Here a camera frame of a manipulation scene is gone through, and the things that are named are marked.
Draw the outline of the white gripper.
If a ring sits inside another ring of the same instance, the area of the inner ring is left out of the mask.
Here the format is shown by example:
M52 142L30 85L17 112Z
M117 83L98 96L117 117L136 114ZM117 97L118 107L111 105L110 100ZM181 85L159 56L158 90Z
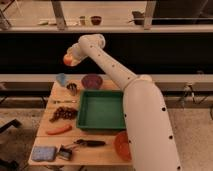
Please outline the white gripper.
M73 58L72 65L78 65L87 57L87 55L81 50L80 46L77 44L74 44L69 47L67 50L67 54Z

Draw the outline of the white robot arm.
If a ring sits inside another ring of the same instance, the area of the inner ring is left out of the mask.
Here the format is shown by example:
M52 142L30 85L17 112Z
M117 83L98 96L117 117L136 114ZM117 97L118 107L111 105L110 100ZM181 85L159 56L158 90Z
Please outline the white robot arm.
M103 48L102 34L81 36L68 48L64 62L76 66L90 57L123 91L123 110L135 171L182 171L160 89L149 75L137 75Z

